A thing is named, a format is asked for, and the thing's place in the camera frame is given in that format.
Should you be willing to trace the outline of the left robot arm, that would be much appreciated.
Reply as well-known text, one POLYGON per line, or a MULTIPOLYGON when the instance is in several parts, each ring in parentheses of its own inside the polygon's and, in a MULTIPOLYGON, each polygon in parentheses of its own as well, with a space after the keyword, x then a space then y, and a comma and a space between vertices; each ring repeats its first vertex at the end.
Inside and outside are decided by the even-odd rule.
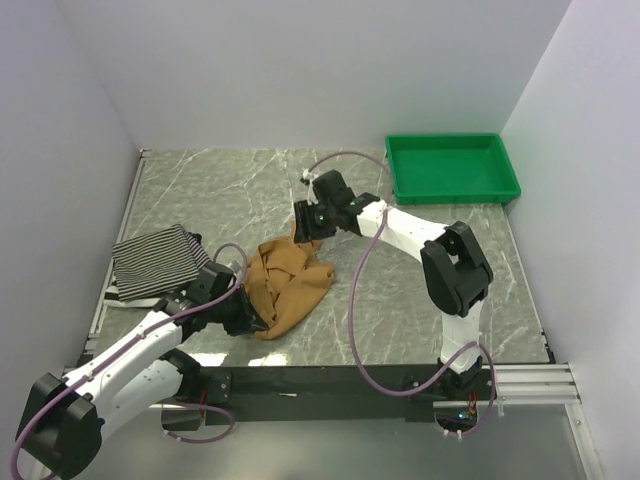
POLYGON ((98 357, 62 377, 45 374, 31 387, 10 457, 14 479, 27 453, 40 479, 72 479, 103 442, 153 404, 196 414, 224 409, 227 373, 208 374, 180 345, 211 323, 232 335, 249 332, 255 316, 243 286, 247 272, 207 263, 183 291, 168 294, 143 320, 98 357))

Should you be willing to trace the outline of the thin striped tank top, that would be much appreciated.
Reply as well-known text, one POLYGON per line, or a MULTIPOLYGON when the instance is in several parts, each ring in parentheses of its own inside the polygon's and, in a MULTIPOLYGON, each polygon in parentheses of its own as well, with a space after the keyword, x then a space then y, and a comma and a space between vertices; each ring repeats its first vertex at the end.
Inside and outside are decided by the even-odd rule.
POLYGON ((201 240, 199 234, 174 224, 115 244, 114 279, 107 298, 130 303, 183 288, 210 261, 201 240))

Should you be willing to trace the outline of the tan tank top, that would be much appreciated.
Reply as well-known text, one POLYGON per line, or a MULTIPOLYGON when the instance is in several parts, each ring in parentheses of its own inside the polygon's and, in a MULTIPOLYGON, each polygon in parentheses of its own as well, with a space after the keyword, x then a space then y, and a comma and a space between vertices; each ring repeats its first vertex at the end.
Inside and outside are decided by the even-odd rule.
POLYGON ((334 282, 334 264, 320 262, 322 242, 297 244, 275 237, 257 248, 249 260, 244 288, 267 325, 253 336, 275 340, 296 327, 319 304, 334 282))

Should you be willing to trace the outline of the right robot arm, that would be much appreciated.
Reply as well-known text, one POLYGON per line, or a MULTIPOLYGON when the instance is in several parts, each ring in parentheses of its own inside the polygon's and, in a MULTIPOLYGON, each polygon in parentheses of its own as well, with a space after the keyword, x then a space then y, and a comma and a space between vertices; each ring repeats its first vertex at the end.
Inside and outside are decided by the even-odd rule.
POLYGON ((323 240, 340 230, 372 245, 384 242, 421 264, 429 298, 442 315, 440 367, 429 380, 409 390, 391 390, 358 361, 364 379, 393 397, 416 395, 438 381, 447 397, 464 397, 482 361, 490 357, 480 342, 480 316, 494 278, 472 229, 463 222, 445 225, 421 219, 370 193, 355 195, 336 170, 322 175, 306 170, 302 181, 309 192, 294 204, 295 242, 323 240))

